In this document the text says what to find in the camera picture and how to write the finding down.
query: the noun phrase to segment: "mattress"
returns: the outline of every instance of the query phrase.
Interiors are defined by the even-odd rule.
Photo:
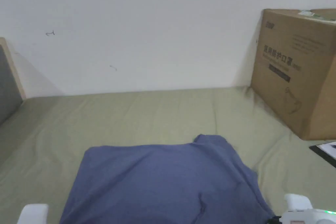
[[[44,97],[26,100],[0,127],[0,216],[16,223],[26,204],[47,203],[58,223],[84,152],[91,146],[189,143],[225,137],[258,174],[276,214],[284,194],[336,210],[336,170],[249,87]]]

